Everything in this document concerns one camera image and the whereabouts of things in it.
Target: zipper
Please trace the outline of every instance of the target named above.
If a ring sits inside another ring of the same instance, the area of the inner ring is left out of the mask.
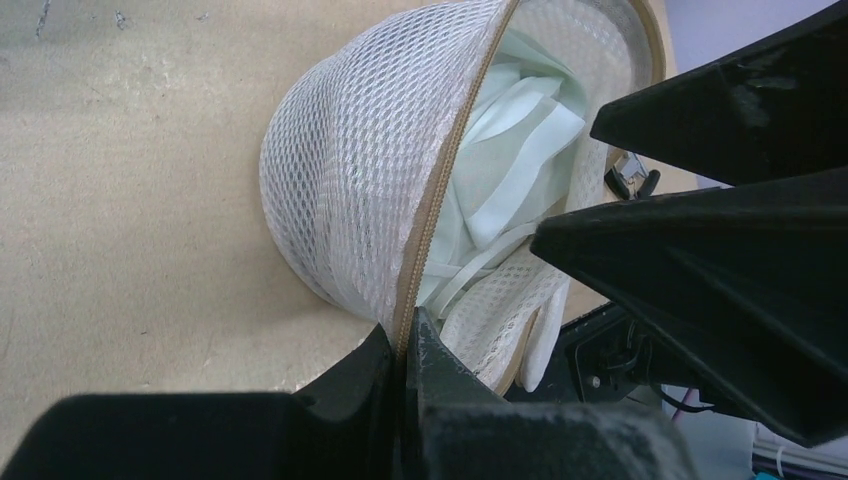
[[[483,67],[478,72],[477,77],[471,83],[471,89],[468,94],[468,100],[459,110],[459,114],[457,116],[457,121],[454,124],[453,129],[451,130],[450,135],[448,136],[449,144],[447,146],[447,150],[445,151],[445,162],[439,171],[438,176],[436,177],[436,191],[433,194],[433,202],[430,205],[429,210],[427,211],[426,221],[424,223],[424,229],[420,236],[420,244],[417,249],[417,253],[415,255],[415,260],[412,264],[412,281],[407,289],[406,296],[404,297],[403,302],[403,310],[400,319],[400,329],[398,331],[398,339],[397,339],[397,349],[396,349],[396,359],[398,360],[398,365],[405,365],[406,358],[406,349],[407,343],[409,342],[409,334],[412,330],[412,320],[413,313],[415,312],[415,300],[418,296],[418,289],[421,288],[421,278],[424,275],[424,265],[427,263],[427,257],[430,255],[430,244],[433,241],[433,234],[436,231],[436,222],[439,219],[439,212],[442,209],[442,203],[445,200],[445,193],[448,187],[448,180],[450,180],[451,173],[453,171],[453,163],[456,160],[456,154],[459,151],[459,143],[462,141],[462,133],[465,132],[465,126],[468,123],[468,117],[471,116],[471,109],[474,106],[474,101],[477,99],[477,94],[480,91],[480,86],[483,84],[483,78],[486,76],[486,72],[489,69],[489,65],[492,63],[492,59],[495,56],[495,52],[497,52],[498,46],[501,43],[501,38],[503,37],[504,32],[506,31],[506,27],[509,25],[509,21],[512,19],[513,13],[515,13],[516,7],[518,7],[518,3],[520,0],[510,0],[509,4],[506,7],[506,12],[504,12],[503,20],[500,25],[498,25],[497,30],[495,31],[495,37],[492,41],[491,46],[486,51],[486,55],[483,57]]]

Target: table surface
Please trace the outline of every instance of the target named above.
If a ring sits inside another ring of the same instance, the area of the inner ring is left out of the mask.
[[[0,465],[72,393],[294,390],[356,347],[373,325],[271,241],[259,145],[303,72],[425,2],[52,2],[40,38],[41,0],[0,2]]]

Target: brown zipper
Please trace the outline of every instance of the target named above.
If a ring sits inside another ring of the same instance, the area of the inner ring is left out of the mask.
[[[443,150],[443,153],[440,153],[439,155],[441,158],[444,158],[444,163],[441,165],[441,168],[437,167],[437,175],[431,175],[427,181],[428,184],[424,189],[423,198],[432,199],[432,203],[430,205],[422,204],[422,207],[424,208],[419,208],[419,210],[415,212],[416,217],[426,213],[426,220],[423,224],[422,231],[416,232],[417,229],[413,226],[413,230],[410,232],[409,238],[413,239],[413,241],[407,243],[404,257],[406,257],[408,252],[414,251],[416,252],[415,259],[412,262],[412,272],[410,272],[410,275],[403,275],[403,267],[401,267],[400,278],[409,279],[409,283],[407,285],[398,284],[398,293],[403,293],[405,291],[405,295],[398,295],[399,298],[403,298],[403,302],[395,306],[394,317],[398,318],[398,314],[400,314],[400,322],[399,327],[396,330],[397,334],[393,336],[396,339],[397,346],[395,353],[398,364],[401,366],[405,364],[404,360],[406,358],[407,343],[409,342],[409,332],[412,328],[412,315],[415,311],[415,300],[418,296],[418,289],[421,287],[421,277],[424,274],[424,264],[427,262],[427,256],[430,254],[430,243],[432,243],[433,233],[435,233],[436,230],[436,222],[439,219],[439,212],[442,209],[442,202],[444,202],[445,199],[445,191],[447,190],[448,180],[450,180],[451,171],[453,170],[453,162],[456,160],[456,154],[459,150],[459,143],[462,140],[462,134],[465,132],[465,125],[468,123],[468,117],[471,115],[474,100],[476,100],[480,86],[483,84],[483,78],[486,76],[489,64],[492,63],[492,58],[495,56],[495,52],[501,42],[501,37],[503,37],[503,34],[506,31],[506,27],[509,24],[510,19],[512,19],[512,14],[515,12],[518,3],[519,0],[511,0],[507,5],[504,17],[498,25],[498,29],[495,31],[492,44],[486,51],[485,57],[483,57],[482,67],[477,73],[477,77],[474,79],[474,82],[471,84],[468,98],[459,110],[456,122],[448,136],[449,141],[445,144],[446,148]]]

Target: pink cable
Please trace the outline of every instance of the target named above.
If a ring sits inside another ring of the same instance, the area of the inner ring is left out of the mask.
[[[686,394],[685,394],[685,395],[683,395],[683,400],[681,400],[681,401],[680,401],[680,403],[683,403],[684,405],[688,405],[688,404],[689,404],[689,401],[690,401],[690,400],[692,400],[692,395],[694,395],[694,394],[695,394],[695,389],[694,389],[694,388],[690,388],[689,390],[686,390]],[[683,410],[681,410],[681,409],[679,409],[679,408],[678,408],[678,409],[674,412],[674,415],[672,415],[672,416],[671,416],[671,421],[672,421],[672,422],[677,422],[677,420],[678,420],[681,416],[683,416]]]

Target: white mesh bag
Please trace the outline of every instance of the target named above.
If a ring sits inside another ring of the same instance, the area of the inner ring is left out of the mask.
[[[588,125],[602,105],[661,80],[665,68],[643,1],[427,6],[388,18],[312,68],[277,109],[260,157],[268,225],[294,271],[327,301],[379,321],[401,356],[413,309],[438,304],[442,340],[486,385],[502,392],[515,379],[535,388],[559,331],[568,278],[529,253],[533,222],[501,229],[493,241],[509,247],[477,262],[467,281],[453,282],[461,289],[439,301],[432,300],[438,288],[424,292],[430,300],[419,295],[425,267],[434,265],[431,242],[449,208],[446,195],[474,190],[474,169],[454,172],[454,163],[507,38],[538,47],[533,55],[562,65],[585,96],[578,113],[587,127],[569,142],[567,163],[558,164],[561,198],[545,213],[601,200],[605,165],[616,152],[590,139]],[[454,273],[435,283],[445,288]]]

